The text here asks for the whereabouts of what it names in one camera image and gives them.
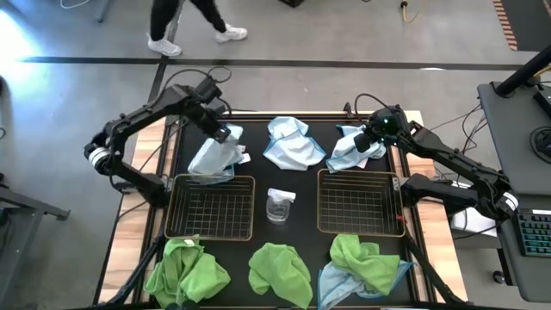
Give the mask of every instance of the desk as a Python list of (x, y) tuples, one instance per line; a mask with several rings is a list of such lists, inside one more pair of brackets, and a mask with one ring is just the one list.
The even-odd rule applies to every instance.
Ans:
[[(288, 115), (292, 113), (298, 112), (278, 112), (277, 114)], [(410, 121), (416, 121), (423, 124), (419, 111), (406, 111), (406, 115)], [(133, 166), (140, 167), (151, 152), (158, 147), (163, 137), (163, 131), (164, 120), (160, 120), (139, 133), (132, 162)], [(173, 146), (173, 142), (169, 143), (168, 156), (164, 165), (165, 172), (170, 170)], [(393, 152), (393, 155), (395, 156), (395, 168), (397, 174), (400, 176), (402, 173), (402, 167), (399, 164), (398, 152)], [(431, 177), (435, 175), (432, 160), (419, 158), (411, 154), (407, 155), (407, 160), (411, 173), (421, 173)], [(144, 168), (144, 172), (155, 172), (157, 162), (158, 156), (153, 157), (153, 159)], [(122, 200), (121, 212), (124, 212), (140, 202), (142, 202), (142, 199), (138, 195), (125, 196)], [(418, 212), (430, 262), (433, 264), (444, 282), (449, 285), (452, 291), (463, 300), (466, 300), (467, 293), (461, 277), (461, 270), (459, 268), (459, 263), (457, 262), (454, 243), (443, 206), (440, 204), (423, 201), (418, 204)], [(148, 207), (145, 205), (143, 208), (126, 215), (117, 224), (113, 242), (108, 252), (108, 262), (100, 288), (101, 291), (99, 294), (99, 301), (106, 301), (111, 298), (124, 283), (124, 281), (126, 281), (139, 261), (147, 214)], [(148, 270), (151, 271), (152, 268), (153, 265), (151, 264)], [(423, 273), (419, 267), (417, 267), (415, 271), (417, 275), (416, 278), (418, 281), (420, 300), (427, 300), (426, 292), (423, 289)], [(147, 298), (148, 296), (144, 292), (142, 294), (142, 300), (145, 301)]]

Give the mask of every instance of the green microfiber cloth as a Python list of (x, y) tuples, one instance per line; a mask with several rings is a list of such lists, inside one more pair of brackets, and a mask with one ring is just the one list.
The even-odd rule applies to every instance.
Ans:
[(339, 234), (333, 240), (330, 254), (337, 268), (360, 276), (367, 291), (390, 293), (398, 269), (398, 255), (381, 255), (379, 245), (360, 243), (358, 236), (346, 234)]
[(145, 284), (145, 291), (154, 295), (162, 308), (211, 298), (230, 282), (227, 272), (203, 248), (198, 240), (171, 239), (166, 243), (163, 260)]
[(284, 300), (306, 309), (312, 300), (310, 272), (293, 246), (266, 243), (249, 260), (249, 283), (263, 295), (272, 287)]

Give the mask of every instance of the concrete floor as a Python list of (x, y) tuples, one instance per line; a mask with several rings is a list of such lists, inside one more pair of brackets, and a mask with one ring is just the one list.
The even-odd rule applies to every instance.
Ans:
[[(290, 9), (276, 0), (219, 0), (228, 22), (246, 26), (250, 38), (223, 46), (191, 5), (185, 4), (175, 42), (186, 59), (318, 59), (381, 62), (522, 64), (533, 53), (511, 51), (491, 0), (426, 0), (423, 12), (403, 25), (399, 1), (306, 0)], [(11, 0), (0, 7), (0, 31), (13, 47), (0, 51), (9, 86), (2, 98), (0, 171), (8, 184), (61, 208), (67, 222), (46, 219), (17, 283), (13, 308), (85, 307), (92, 302), (120, 195), (84, 160), (82, 150), (105, 121), (147, 100), (155, 65), (23, 64), (14, 56), (155, 59), (145, 47), (151, 0), (114, 0), (104, 24), (94, 22), (97, 2), (63, 10), (54, 0)], [(165, 76), (182, 69), (168, 66)], [(421, 110), (434, 127), (478, 104), (476, 86), (503, 80), (508, 71), (233, 67), (221, 85), (236, 109), (340, 110), (359, 92), (404, 109)], [(194, 83), (196, 76), (175, 82)], [(362, 102), (362, 109), (379, 108)], [(470, 128), (478, 120), (467, 122)], [(461, 121), (436, 131), (450, 146), (464, 142)], [(487, 129), (469, 155), (498, 168)], [(469, 299), (478, 305), (526, 309), (516, 288), (492, 283), (495, 251), (459, 250)]]

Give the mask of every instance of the wire basket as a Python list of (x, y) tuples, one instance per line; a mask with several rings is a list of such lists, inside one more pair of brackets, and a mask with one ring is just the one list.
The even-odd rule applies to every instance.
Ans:
[(318, 229), (323, 233), (401, 237), (399, 179), (390, 172), (318, 173)]
[(227, 181), (225, 177), (179, 175), (164, 234), (170, 239), (247, 241), (252, 237), (254, 192), (253, 177), (235, 176)]

